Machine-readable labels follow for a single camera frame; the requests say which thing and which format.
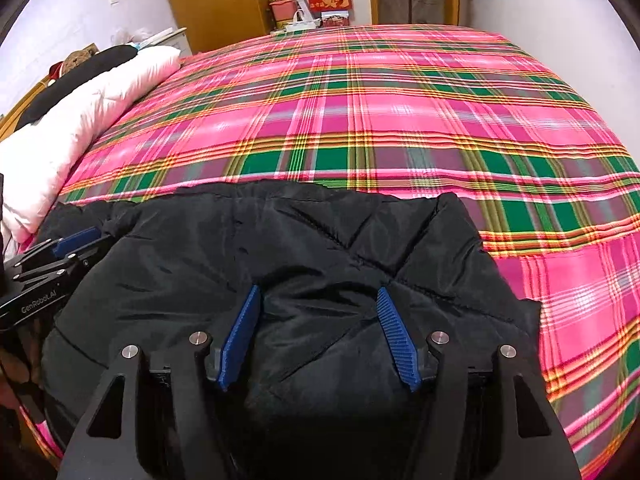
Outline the teddy bear with santa hat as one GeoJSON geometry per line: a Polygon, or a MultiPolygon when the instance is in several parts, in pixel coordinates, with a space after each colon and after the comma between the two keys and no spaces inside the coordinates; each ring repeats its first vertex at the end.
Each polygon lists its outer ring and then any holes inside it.
{"type": "Polygon", "coordinates": [[[57,80],[73,68],[88,61],[89,58],[92,58],[98,52],[99,49],[95,44],[89,44],[88,47],[70,53],[66,56],[65,60],[57,62],[49,68],[49,79],[57,80]]]}

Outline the black pillow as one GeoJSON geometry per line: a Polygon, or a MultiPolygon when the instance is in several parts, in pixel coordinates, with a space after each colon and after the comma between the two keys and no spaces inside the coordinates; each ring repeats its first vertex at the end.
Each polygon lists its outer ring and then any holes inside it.
{"type": "Polygon", "coordinates": [[[21,114],[15,129],[18,130],[33,122],[38,122],[55,104],[58,104],[75,89],[99,74],[132,60],[137,54],[137,48],[130,46],[130,44],[121,44],[93,55],[87,61],[58,78],[50,87],[38,93],[21,114]]]}

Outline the pink plaid bed sheet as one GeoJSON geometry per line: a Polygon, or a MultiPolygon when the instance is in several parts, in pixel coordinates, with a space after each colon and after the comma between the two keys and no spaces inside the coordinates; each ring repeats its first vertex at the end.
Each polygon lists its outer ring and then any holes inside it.
{"type": "MultiPolygon", "coordinates": [[[[425,462],[458,452],[454,478],[503,474],[516,448],[526,456],[514,478],[602,474],[639,416],[639,170],[568,84],[501,36],[445,25],[318,29],[180,58],[89,145],[24,244],[47,240],[39,231],[58,204],[259,181],[398,200],[454,194],[515,296],[539,304],[537,362],[512,344],[492,352],[485,385],[499,395],[499,444],[486,466],[471,453],[482,425],[469,408],[468,354],[451,332],[427,334],[437,370],[407,388],[420,412],[401,477],[427,414],[459,431],[432,439],[425,462]]],[[[93,440],[105,444],[102,460],[131,457],[139,477],[206,478],[216,430],[226,467],[254,479],[226,431],[262,314],[227,392],[207,378],[212,332],[153,352],[122,347],[59,444],[44,412],[42,347],[68,300],[37,344],[35,385],[38,427],[63,477],[75,445],[93,440]]]]}

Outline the pink plastic bin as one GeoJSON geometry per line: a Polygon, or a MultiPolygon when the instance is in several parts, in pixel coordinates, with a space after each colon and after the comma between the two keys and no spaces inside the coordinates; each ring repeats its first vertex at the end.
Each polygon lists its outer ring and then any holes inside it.
{"type": "Polygon", "coordinates": [[[270,9],[277,23],[288,22],[298,11],[298,3],[297,0],[274,0],[270,2],[270,9]]]}

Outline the white nightstand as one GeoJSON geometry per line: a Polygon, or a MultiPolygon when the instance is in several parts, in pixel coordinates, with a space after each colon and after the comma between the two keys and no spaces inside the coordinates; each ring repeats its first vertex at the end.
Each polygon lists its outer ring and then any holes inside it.
{"type": "Polygon", "coordinates": [[[180,51],[180,58],[187,58],[192,55],[192,50],[186,38],[186,28],[164,29],[154,36],[145,39],[138,44],[138,49],[142,50],[148,47],[168,46],[176,48],[180,51]]]}

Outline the wooden headboard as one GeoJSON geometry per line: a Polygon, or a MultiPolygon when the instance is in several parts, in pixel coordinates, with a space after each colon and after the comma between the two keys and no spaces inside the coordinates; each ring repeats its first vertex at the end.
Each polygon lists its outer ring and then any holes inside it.
{"type": "Polygon", "coordinates": [[[27,92],[9,111],[6,116],[3,116],[0,120],[0,141],[6,140],[9,136],[12,136],[16,129],[16,125],[23,115],[24,111],[29,104],[35,99],[38,94],[47,88],[50,81],[49,76],[44,76],[27,92]]]}

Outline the white shopping bag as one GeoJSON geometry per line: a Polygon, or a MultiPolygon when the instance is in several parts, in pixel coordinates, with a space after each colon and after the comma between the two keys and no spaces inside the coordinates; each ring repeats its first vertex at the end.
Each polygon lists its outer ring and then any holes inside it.
{"type": "Polygon", "coordinates": [[[320,18],[314,18],[306,8],[299,8],[286,26],[287,32],[299,32],[300,30],[314,30],[321,25],[320,18]]]}

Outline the black puffer jacket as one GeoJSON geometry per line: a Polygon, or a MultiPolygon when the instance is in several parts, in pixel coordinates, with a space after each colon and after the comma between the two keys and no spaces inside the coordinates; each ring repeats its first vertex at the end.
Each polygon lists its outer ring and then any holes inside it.
{"type": "Polygon", "coordinates": [[[117,352],[166,349],[262,293],[238,414],[226,438],[243,474],[398,479],[420,401],[400,381],[376,316],[386,288],[424,334],[460,338],[475,370],[472,456],[499,438],[491,356],[538,360],[539,313],[518,299],[454,194],[398,200],[285,181],[206,184],[144,203],[58,204],[41,238],[99,226],[115,243],[43,341],[49,428],[70,440],[117,352]]]}

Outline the white folded duvet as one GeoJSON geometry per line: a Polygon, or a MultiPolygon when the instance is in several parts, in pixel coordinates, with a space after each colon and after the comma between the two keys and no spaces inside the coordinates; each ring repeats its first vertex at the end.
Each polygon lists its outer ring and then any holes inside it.
{"type": "Polygon", "coordinates": [[[3,140],[2,235],[26,243],[89,145],[179,67],[178,49],[147,47],[70,92],[36,124],[3,140]]]}

